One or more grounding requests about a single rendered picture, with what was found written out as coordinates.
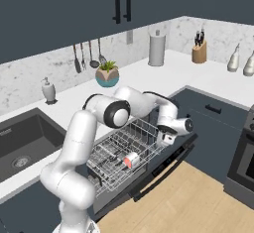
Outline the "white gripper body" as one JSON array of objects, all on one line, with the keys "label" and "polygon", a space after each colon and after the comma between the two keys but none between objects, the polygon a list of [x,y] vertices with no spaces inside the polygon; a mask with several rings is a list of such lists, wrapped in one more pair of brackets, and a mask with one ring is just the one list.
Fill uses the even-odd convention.
[{"label": "white gripper body", "polygon": [[156,143],[158,146],[168,147],[174,143],[175,138],[175,135],[159,132]]}]

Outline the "dark dishwasher door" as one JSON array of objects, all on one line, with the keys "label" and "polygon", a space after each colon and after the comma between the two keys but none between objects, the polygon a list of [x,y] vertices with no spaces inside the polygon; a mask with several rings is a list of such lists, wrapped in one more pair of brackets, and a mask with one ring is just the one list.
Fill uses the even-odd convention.
[{"label": "dark dishwasher door", "polygon": [[164,149],[145,166],[129,177],[114,190],[105,189],[94,201],[93,219],[98,222],[108,212],[129,199],[137,202],[157,186],[187,157],[194,148],[197,134],[192,134],[178,146]]}]

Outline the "white cup with red inside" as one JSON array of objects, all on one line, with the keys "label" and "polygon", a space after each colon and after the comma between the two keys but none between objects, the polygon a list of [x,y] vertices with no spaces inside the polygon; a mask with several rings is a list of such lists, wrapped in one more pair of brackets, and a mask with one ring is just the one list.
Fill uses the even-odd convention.
[{"label": "white cup with red inside", "polygon": [[124,157],[123,163],[128,169],[134,169],[140,162],[140,156],[136,152],[131,152]]}]

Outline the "dark blue base cupboard door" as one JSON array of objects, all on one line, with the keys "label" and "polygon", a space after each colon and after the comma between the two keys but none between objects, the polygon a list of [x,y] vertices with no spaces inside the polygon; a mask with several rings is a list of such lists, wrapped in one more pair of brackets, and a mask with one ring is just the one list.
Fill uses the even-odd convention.
[{"label": "dark blue base cupboard door", "polygon": [[234,110],[224,120],[216,119],[198,111],[191,110],[194,132],[197,139],[194,148],[185,161],[224,183],[232,162],[244,122],[245,110]]}]

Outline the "dark blue drawer front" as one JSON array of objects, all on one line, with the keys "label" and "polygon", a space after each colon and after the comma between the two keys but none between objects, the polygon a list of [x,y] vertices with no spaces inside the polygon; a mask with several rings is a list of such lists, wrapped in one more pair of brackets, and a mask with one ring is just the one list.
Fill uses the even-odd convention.
[{"label": "dark blue drawer front", "polygon": [[[193,110],[236,128],[242,128],[244,126],[248,114],[247,110],[209,97],[202,93],[195,92],[188,88],[177,93],[173,96],[173,98],[180,103],[182,108]],[[221,108],[221,114],[216,114],[205,109],[204,106],[206,104],[210,104],[216,108]]]}]

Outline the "dark grey oven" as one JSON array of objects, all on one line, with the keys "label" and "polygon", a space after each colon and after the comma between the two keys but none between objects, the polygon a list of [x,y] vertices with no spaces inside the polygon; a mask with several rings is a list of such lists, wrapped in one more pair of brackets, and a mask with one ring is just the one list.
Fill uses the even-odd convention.
[{"label": "dark grey oven", "polygon": [[254,105],[248,111],[224,191],[254,210]]}]

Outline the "potted plant in teal pot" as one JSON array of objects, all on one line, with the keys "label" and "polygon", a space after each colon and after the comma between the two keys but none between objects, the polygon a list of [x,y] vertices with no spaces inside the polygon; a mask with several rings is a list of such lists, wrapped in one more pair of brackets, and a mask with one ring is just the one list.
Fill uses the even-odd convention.
[{"label": "potted plant in teal pot", "polygon": [[97,83],[102,87],[113,87],[119,81],[119,70],[115,61],[101,64],[95,73]]}]

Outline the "grey paper towel roll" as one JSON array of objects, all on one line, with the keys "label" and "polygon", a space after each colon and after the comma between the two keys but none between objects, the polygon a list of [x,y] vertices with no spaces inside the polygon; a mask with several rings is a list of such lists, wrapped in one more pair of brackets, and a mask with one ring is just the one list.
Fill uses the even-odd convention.
[{"label": "grey paper towel roll", "polygon": [[148,65],[162,66],[164,64],[165,46],[166,35],[157,30],[154,36],[150,36]]}]

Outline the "wooden knife block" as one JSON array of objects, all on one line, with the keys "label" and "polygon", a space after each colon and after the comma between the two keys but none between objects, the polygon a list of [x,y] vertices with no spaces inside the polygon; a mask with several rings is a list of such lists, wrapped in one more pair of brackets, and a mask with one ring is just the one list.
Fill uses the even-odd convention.
[{"label": "wooden knife block", "polygon": [[194,63],[206,62],[206,40],[204,39],[204,29],[196,32],[194,46],[192,47],[191,60]]}]

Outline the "grey hanging slotted spoon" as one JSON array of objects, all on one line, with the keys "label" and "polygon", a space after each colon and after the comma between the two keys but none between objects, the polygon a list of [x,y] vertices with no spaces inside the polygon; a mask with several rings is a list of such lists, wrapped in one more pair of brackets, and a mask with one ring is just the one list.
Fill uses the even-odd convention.
[{"label": "grey hanging slotted spoon", "polygon": [[101,54],[100,39],[98,38],[97,41],[98,41],[99,61],[101,64],[106,64],[107,60],[105,56]]}]

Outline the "white bottle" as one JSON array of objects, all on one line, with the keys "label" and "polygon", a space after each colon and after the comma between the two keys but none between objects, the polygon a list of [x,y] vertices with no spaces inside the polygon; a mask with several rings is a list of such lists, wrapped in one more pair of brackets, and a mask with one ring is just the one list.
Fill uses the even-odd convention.
[{"label": "white bottle", "polygon": [[227,64],[227,70],[235,72],[239,67],[239,45],[236,46],[234,53],[231,55],[230,60]]},{"label": "white bottle", "polygon": [[252,76],[254,74],[254,51],[243,68],[243,74],[245,76]]}]

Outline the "black hanging ladle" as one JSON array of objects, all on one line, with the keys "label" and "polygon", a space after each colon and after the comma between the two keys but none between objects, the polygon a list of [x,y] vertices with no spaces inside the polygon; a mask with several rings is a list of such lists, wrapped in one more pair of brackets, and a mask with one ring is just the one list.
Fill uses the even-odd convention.
[{"label": "black hanging ladle", "polygon": [[89,45],[89,54],[90,54],[90,66],[92,68],[98,68],[99,62],[97,60],[94,60],[92,57],[91,41],[88,41],[88,45]]}]

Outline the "hanging fork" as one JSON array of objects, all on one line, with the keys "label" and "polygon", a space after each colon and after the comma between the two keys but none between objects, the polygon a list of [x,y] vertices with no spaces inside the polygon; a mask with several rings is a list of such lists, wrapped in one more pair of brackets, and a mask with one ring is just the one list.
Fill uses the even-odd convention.
[{"label": "hanging fork", "polygon": [[84,60],[84,52],[83,52],[83,44],[80,43],[80,49],[81,49],[81,64],[83,67],[83,70],[86,70],[86,64],[85,64],[85,60]]}]

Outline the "black hanging spatula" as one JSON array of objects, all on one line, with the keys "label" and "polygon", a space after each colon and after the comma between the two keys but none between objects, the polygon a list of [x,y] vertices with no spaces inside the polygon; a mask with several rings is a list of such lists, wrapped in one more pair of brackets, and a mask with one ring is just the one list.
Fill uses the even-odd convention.
[{"label": "black hanging spatula", "polygon": [[75,45],[73,45],[73,52],[74,52],[74,65],[75,65],[76,72],[81,73],[80,64],[79,64],[79,61],[78,61],[77,55],[76,55]]}]

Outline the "white soap dispenser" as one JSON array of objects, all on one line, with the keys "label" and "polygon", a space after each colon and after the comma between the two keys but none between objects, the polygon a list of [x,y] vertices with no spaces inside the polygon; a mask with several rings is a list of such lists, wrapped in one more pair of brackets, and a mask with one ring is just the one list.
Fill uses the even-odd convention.
[{"label": "white soap dispenser", "polygon": [[42,80],[42,91],[48,104],[54,104],[56,102],[55,86],[49,82],[47,77]]}]

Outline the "dark grey sink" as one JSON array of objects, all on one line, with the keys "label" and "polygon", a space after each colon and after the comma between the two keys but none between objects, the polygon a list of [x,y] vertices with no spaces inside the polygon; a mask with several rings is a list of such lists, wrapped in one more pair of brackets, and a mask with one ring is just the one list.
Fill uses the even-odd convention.
[{"label": "dark grey sink", "polygon": [[39,108],[0,123],[0,182],[59,150],[66,130]]}]

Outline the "dark blue sink cupboard front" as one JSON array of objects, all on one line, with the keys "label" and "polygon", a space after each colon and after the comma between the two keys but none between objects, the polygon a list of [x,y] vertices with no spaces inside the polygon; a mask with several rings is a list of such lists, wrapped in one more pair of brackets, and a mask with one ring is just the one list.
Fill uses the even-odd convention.
[{"label": "dark blue sink cupboard front", "polygon": [[61,223],[59,204],[37,181],[0,204],[0,219],[9,233],[53,233]]}]

